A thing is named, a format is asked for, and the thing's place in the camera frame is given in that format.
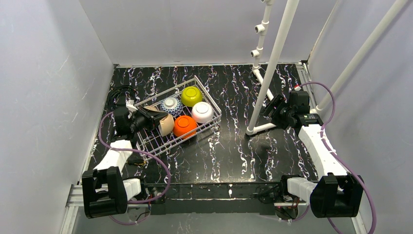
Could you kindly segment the cream bowl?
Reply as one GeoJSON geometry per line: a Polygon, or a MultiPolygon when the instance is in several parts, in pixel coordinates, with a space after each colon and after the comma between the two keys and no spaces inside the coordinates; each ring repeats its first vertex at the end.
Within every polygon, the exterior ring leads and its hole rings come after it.
{"type": "Polygon", "coordinates": [[[150,113],[159,113],[159,110],[154,106],[144,106],[143,108],[150,113]]]}
{"type": "Polygon", "coordinates": [[[183,139],[186,139],[197,133],[197,127],[197,123],[192,117],[183,115],[179,116],[174,121],[173,133],[176,137],[183,137],[183,139]]]}
{"type": "Polygon", "coordinates": [[[173,131],[174,119],[171,114],[168,114],[165,118],[159,121],[158,130],[160,136],[165,137],[173,131]]]}

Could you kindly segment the red patterned bowl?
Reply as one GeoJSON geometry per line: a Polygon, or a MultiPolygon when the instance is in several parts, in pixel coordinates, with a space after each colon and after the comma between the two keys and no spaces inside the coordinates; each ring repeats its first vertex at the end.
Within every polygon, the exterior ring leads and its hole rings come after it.
{"type": "Polygon", "coordinates": [[[160,110],[171,114],[174,118],[177,118],[183,113],[183,104],[175,97],[168,97],[160,104],[160,110]]]}

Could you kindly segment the yellow-green bowl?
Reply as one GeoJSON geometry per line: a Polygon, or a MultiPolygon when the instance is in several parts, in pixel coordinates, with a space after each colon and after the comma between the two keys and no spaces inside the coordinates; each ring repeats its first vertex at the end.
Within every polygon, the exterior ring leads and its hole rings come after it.
{"type": "Polygon", "coordinates": [[[199,88],[195,86],[186,87],[181,94],[181,102],[187,107],[193,107],[203,100],[203,95],[199,88]]]}

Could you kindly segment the white bowl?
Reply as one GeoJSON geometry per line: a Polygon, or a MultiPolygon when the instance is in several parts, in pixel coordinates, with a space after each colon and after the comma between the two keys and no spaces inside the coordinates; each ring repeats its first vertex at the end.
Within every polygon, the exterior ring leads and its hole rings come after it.
{"type": "Polygon", "coordinates": [[[200,124],[207,123],[213,119],[212,106],[207,102],[196,103],[191,110],[191,117],[200,124]]]}

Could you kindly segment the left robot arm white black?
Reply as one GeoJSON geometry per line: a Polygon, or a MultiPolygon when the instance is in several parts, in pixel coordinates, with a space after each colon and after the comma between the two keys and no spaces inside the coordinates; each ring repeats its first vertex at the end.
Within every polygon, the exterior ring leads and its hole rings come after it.
{"type": "Polygon", "coordinates": [[[153,130],[161,126],[162,121],[169,119],[169,128],[164,128],[165,134],[173,129],[173,117],[167,112],[161,112],[154,107],[137,107],[135,110],[123,106],[107,113],[104,117],[113,116],[115,122],[114,141],[110,144],[98,139],[108,151],[101,162],[92,170],[86,170],[81,177],[84,212],[87,218],[124,214],[133,197],[142,191],[140,178],[123,179],[122,170],[132,153],[138,153],[157,161],[167,174],[167,185],[161,194],[136,201],[137,204],[149,203],[161,198],[171,185],[171,174],[167,165],[155,155],[132,146],[132,138],[142,130],[153,130]]]}

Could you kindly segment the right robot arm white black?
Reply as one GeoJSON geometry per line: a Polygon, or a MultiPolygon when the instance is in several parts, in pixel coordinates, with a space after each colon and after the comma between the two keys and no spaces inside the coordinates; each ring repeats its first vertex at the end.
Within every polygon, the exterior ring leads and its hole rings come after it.
{"type": "Polygon", "coordinates": [[[317,218],[357,216],[363,195],[360,178],[333,156],[320,116],[310,113],[308,93],[292,91],[289,98],[276,95],[261,114],[277,127],[299,133],[319,177],[318,182],[311,182],[299,175],[283,175],[279,195],[300,198],[317,218]]]}

